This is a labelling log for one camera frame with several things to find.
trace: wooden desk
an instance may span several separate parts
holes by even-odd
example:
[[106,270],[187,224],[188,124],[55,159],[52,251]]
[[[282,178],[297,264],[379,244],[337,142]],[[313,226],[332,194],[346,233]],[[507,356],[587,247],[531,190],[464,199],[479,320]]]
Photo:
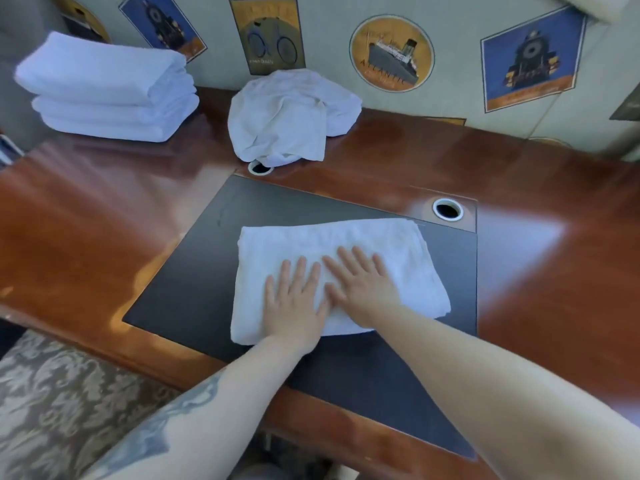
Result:
[[[60,135],[0,173],[0,299],[12,320],[185,389],[222,364],[121,322],[225,179],[244,167],[230,93],[167,144]],[[640,422],[640,167],[425,118],[364,111],[322,163],[265,180],[420,217],[428,189],[479,201],[482,338]],[[283,389],[264,427],[378,477],[495,478]]]

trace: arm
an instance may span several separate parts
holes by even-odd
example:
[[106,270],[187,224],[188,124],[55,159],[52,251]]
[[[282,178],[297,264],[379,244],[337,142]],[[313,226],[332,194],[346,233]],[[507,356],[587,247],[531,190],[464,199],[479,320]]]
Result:
[[327,294],[375,328],[436,404],[505,479],[632,479],[640,430],[564,379],[400,304],[384,263],[358,248],[324,257],[342,282]]
[[329,306],[314,311],[320,265],[304,284],[306,266],[300,258],[289,286],[291,265],[284,261],[277,295],[268,277],[265,339],[145,420],[83,480],[227,478],[277,390],[320,339]]

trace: hand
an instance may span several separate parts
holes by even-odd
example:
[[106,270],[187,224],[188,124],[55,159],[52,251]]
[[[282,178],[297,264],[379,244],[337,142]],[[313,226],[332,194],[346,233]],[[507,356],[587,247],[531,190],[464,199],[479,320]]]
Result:
[[324,256],[323,261],[340,280],[342,289],[327,283],[324,290],[333,304],[340,306],[358,325],[375,328],[377,317],[388,316],[391,309],[401,306],[400,295],[389,278],[385,263],[377,254],[372,259],[367,258],[357,246],[352,252],[338,248],[338,256],[344,266],[329,256]]
[[282,339],[300,355],[305,355],[316,348],[324,320],[331,308],[324,299],[316,312],[314,297],[320,278],[320,263],[311,266],[311,274],[304,283],[307,270],[307,259],[301,257],[296,265],[293,281],[289,284],[291,263],[286,260],[280,268],[278,292],[275,293],[273,276],[267,278],[264,286],[264,331],[267,337]]

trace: white ring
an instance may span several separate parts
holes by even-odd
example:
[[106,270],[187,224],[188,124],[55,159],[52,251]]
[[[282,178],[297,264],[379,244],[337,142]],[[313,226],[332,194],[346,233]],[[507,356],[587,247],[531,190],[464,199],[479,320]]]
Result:
[[[459,212],[459,214],[456,217],[443,216],[437,209],[437,207],[440,204],[446,204],[450,207],[453,207]],[[433,206],[431,208],[433,209],[433,213],[436,214],[436,216],[442,219],[443,221],[448,221],[448,222],[459,221],[462,218],[462,216],[465,215],[465,209],[458,202],[456,202],[451,198],[439,198],[433,203]]]
[[252,175],[256,175],[257,177],[264,177],[265,175],[270,174],[273,171],[273,169],[275,168],[275,167],[271,167],[271,168],[269,168],[268,171],[266,171],[264,173],[258,173],[258,172],[253,170],[258,165],[262,165],[262,163],[260,163],[258,160],[254,160],[251,163],[249,163],[249,173],[251,173]]

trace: white towel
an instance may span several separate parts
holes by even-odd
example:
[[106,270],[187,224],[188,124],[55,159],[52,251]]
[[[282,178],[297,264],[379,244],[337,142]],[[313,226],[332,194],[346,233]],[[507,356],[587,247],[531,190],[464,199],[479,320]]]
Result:
[[248,82],[231,100],[228,129],[240,160],[267,167],[324,160],[326,136],[347,133],[362,100],[308,69],[279,70]]
[[181,101],[176,111],[166,114],[162,120],[153,124],[105,124],[91,123],[62,118],[52,118],[42,114],[44,123],[57,131],[64,133],[85,134],[99,136],[101,138],[130,139],[133,141],[153,141],[160,143],[166,141],[180,128],[187,116],[196,110],[199,99],[195,94],[190,94]]
[[173,50],[126,47],[52,32],[15,71],[28,91],[70,102],[153,105],[186,58]]
[[48,118],[106,124],[151,124],[180,111],[187,97],[196,88],[193,78],[186,72],[176,77],[169,92],[154,106],[81,104],[38,96],[31,106]]
[[[431,261],[427,243],[415,222],[408,219],[367,219],[294,227],[243,227],[238,241],[239,265],[231,319],[231,340],[253,345],[262,338],[264,282],[278,276],[284,259],[292,266],[300,256],[313,261],[323,255],[339,260],[339,246],[360,246],[367,255],[377,252],[385,260],[402,302],[428,318],[451,311],[449,296]],[[316,306],[324,284],[336,282],[324,268],[316,293]],[[323,335],[347,335],[368,331],[352,322],[342,310],[333,310]]]

